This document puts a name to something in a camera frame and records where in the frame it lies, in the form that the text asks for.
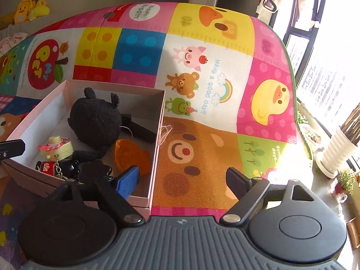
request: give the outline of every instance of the pink box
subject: pink box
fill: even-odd
[[[131,138],[125,133],[120,135],[120,138],[129,139],[140,146],[142,150],[150,153],[151,172],[140,177],[139,185],[127,200],[145,218],[148,218],[153,197],[159,152],[158,139],[164,111],[165,91],[163,90],[105,82],[66,80],[46,96],[8,137],[8,140],[22,139],[26,144],[26,149],[22,156],[4,160],[0,169],[3,173],[11,175],[21,187],[43,197],[64,182],[64,180],[34,169],[37,161],[45,161],[37,150],[37,146],[48,142],[51,136],[60,135],[69,137],[75,150],[91,150],[87,145],[77,141],[76,135],[67,124],[71,107],[78,98],[84,97],[85,87],[91,87],[97,98],[109,102],[111,102],[111,92],[116,93],[120,99],[120,111],[131,114],[134,122],[157,134],[153,144]],[[113,147],[109,148],[102,161],[112,167],[114,176],[120,173],[113,160]]]

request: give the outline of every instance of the white ribbed vase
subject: white ribbed vase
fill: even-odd
[[[357,150],[351,141],[337,127],[334,135],[330,139],[329,145],[324,151],[315,156],[316,163],[321,171],[329,178],[335,178],[337,170],[348,160]]]

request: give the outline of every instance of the pig illustration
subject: pig illustration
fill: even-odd
[[[207,58],[203,55],[205,47],[188,47],[184,49],[174,48],[176,55],[172,58],[178,59],[178,63],[183,62],[188,68],[194,68],[197,71],[201,71],[200,64],[206,64]]]

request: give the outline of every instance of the open cardboard box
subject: open cardboard box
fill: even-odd
[[[8,140],[22,139],[26,148],[22,156],[4,160],[1,169],[11,175],[18,185],[43,197],[64,182],[64,180],[34,169],[37,161],[46,160],[40,155],[37,146],[47,143],[51,136],[60,135],[70,138],[74,150],[91,151],[90,147],[77,141],[74,131],[67,122],[73,103],[78,98],[84,97],[85,87],[91,87],[97,98],[105,99],[108,102],[111,102],[110,94],[116,93],[119,96],[118,108],[121,113],[131,114],[133,122],[157,134],[153,144],[135,137],[131,138],[124,132],[119,136],[120,139],[133,141],[142,150],[150,153],[151,172],[140,177],[139,185],[127,200],[147,218],[151,210],[159,151],[158,139],[163,119],[165,94],[163,90],[114,83],[66,80],[46,96],[8,137]],[[121,173],[114,162],[114,145],[109,148],[102,161],[112,167],[114,177]]]

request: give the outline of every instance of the blue dot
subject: blue dot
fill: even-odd
[[[149,67],[151,65],[151,59],[148,56],[142,57],[140,59],[140,64],[144,67]]]
[[[154,37],[147,37],[144,41],[145,46],[153,47],[156,44],[156,39]]]
[[[126,42],[133,45],[134,43],[136,43],[137,41],[137,36],[134,35],[134,34],[131,34],[129,35],[127,38],[126,38]]]
[[[126,53],[122,55],[121,60],[124,64],[128,65],[133,60],[133,56],[131,54]]]

